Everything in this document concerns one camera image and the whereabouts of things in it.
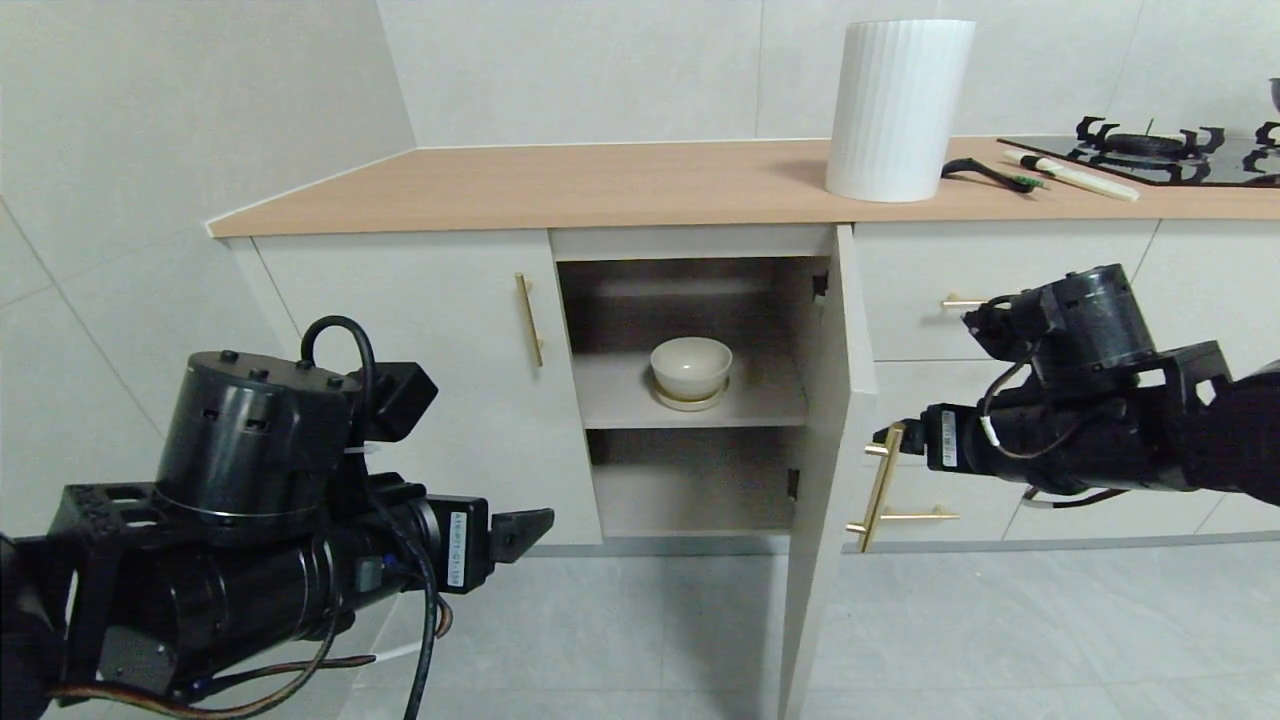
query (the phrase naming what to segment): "robotic arm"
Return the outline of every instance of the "robotic arm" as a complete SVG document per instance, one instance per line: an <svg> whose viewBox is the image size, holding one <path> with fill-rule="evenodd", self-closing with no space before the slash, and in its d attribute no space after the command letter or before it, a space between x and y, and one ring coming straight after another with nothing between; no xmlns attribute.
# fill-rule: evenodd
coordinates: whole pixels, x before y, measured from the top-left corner
<svg viewBox="0 0 1280 720"><path fill-rule="evenodd" d="M1024 502L1051 507L1134 489L1280 505L1280 360L1233 382L1217 342L1156 351L1120 265L996 297L964 323L1011 366L977 405L931 405L902 420L901 452L925 455L931 470L1028 483ZM1027 382L1001 391L1025 365ZM1148 373L1162 384L1139 386ZM1102 491L1078 501L1032 500L1093 488Z"/></svg>
<svg viewBox="0 0 1280 720"><path fill-rule="evenodd" d="M329 327L356 337L361 370L316 366L315 338ZM484 498L369 474L365 443L403 439L436 393L416 363L376 363L342 316L316 322L297 361L192 355L154 483L67 486L49 534L0 536L4 719L38 717L51 697L250 717L320 669L372 661L326 655L358 610L421 591L415 717L433 641L452 620L439 593L480 587L554 523L545 509L490 519ZM310 662L218 676L294 639L320 642ZM257 702L192 706L283 671L298 675Z"/></svg>

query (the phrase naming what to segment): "saucer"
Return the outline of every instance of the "saucer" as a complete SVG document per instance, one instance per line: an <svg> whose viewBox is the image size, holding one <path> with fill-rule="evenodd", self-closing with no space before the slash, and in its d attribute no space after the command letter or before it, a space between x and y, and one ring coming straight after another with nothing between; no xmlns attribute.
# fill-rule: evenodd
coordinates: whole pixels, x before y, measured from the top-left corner
<svg viewBox="0 0 1280 720"><path fill-rule="evenodd" d="M669 395L662 392L662 388L654 384L654 395L658 397L658 402L662 402L672 410L680 410L681 413L698 413L699 410L709 410L716 407L724 400L724 391L728 389L728 380L719 387L716 392L700 400L676 400Z"/></svg>

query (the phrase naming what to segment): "gas stove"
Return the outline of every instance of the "gas stove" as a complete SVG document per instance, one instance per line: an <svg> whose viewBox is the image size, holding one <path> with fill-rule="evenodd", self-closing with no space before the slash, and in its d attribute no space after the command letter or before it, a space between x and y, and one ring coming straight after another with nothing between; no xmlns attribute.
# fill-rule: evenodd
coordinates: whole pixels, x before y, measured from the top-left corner
<svg viewBox="0 0 1280 720"><path fill-rule="evenodd" d="M1213 127L1184 129L1181 137L1112 132L1119 127L1087 115L1075 126L1074 138L1050 135L1000 141L1146 184L1280 187L1280 123L1263 123L1253 137L1228 137Z"/></svg>

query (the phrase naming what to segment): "white ribbed vase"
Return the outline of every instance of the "white ribbed vase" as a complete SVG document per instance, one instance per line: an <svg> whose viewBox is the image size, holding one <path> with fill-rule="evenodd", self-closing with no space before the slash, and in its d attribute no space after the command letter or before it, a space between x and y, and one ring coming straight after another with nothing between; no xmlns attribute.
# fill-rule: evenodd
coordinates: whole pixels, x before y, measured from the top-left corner
<svg viewBox="0 0 1280 720"><path fill-rule="evenodd" d="M827 190L876 202L938 191L974 23L854 23L831 131Z"/></svg>

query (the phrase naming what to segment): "kitchen countertop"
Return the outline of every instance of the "kitchen countertop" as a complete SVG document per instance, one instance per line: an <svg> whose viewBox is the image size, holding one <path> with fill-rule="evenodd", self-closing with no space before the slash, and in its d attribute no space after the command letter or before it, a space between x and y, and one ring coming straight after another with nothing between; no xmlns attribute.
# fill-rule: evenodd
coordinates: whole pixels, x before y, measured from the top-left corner
<svg viewBox="0 0 1280 720"><path fill-rule="evenodd" d="M989 137L947 158L1015 172ZM449 229L1038 219L1280 220L1270 188L1156 187L1123 202L1047 181L1015 195L977 176L932 200L863 202L823 190L827 141L413 150L209 223L214 237ZM1018 173L1030 174L1016 168Z"/></svg>

